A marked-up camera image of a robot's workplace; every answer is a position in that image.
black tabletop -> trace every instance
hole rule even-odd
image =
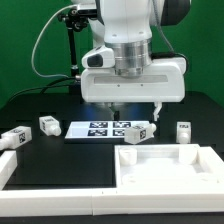
[[[116,105],[121,120],[153,122],[152,103]],[[59,120],[60,137],[46,136],[39,117]],[[69,94],[21,95],[0,110],[0,134],[29,126],[33,140],[17,149],[18,167],[4,190],[115,187],[114,144],[74,144],[64,137],[72,121],[108,121],[102,105]],[[208,96],[189,92],[181,103],[165,103],[155,138],[142,144],[175,144],[178,121],[191,122],[192,143],[212,148],[224,159],[224,109]],[[18,223],[224,223],[224,213],[1,218]]]

green wall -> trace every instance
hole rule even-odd
[[[1,0],[0,107],[17,91],[53,81],[36,76],[30,58],[36,38],[47,20],[68,4],[70,0]],[[190,60],[190,71],[185,77],[187,90],[204,92],[224,106],[223,12],[223,0],[192,0],[190,14],[178,26],[165,27],[164,32],[175,50]],[[80,60],[91,48],[90,31],[86,29],[77,34],[76,40]],[[45,74],[69,75],[68,48],[66,28],[55,20],[40,44],[36,57],[38,70]],[[155,28],[153,50],[166,50]]]

black label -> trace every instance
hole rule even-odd
[[[91,122],[89,128],[108,128],[108,122]]]
[[[49,119],[45,119],[46,122],[50,122],[50,121],[54,121],[54,119],[49,118]]]
[[[114,129],[113,136],[124,136],[124,129]]]
[[[95,137],[107,136],[107,130],[89,130],[88,136],[95,136]]]
[[[43,124],[43,129],[44,129],[44,131],[45,131],[45,129],[46,129],[46,128],[45,128],[45,123],[44,123],[44,122],[42,122],[42,124]]]
[[[181,124],[180,128],[189,128],[189,126],[187,124]]]
[[[140,131],[140,139],[142,140],[144,138],[146,138],[146,130]]]
[[[25,135],[25,133],[20,134],[19,135],[19,142],[20,143],[23,143],[25,141],[26,141],[26,135]]]
[[[11,131],[11,133],[20,133],[22,130],[20,130],[20,129],[14,129],[14,130],[12,130]]]
[[[131,122],[114,122],[113,123],[114,128],[130,128]]]

white platform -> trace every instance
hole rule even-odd
[[[71,122],[66,140],[124,138],[124,129],[137,124],[149,125],[148,121],[93,121]]]
[[[212,148],[134,146],[136,164],[123,166],[119,151],[124,147],[133,146],[115,147],[116,188],[0,191],[0,216],[224,212],[224,163]],[[188,157],[188,151],[196,150],[192,164],[179,160],[182,147]],[[11,175],[15,152],[4,155],[1,170]],[[1,183],[8,177],[1,173]]]

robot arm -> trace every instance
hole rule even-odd
[[[178,24],[188,13],[190,0],[96,0],[96,8],[105,29],[101,32],[104,45],[82,59],[83,98],[104,103],[154,102],[157,120],[162,102],[184,98],[186,61],[174,54],[153,59],[149,24]],[[96,21],[91,27],[96,28]]]

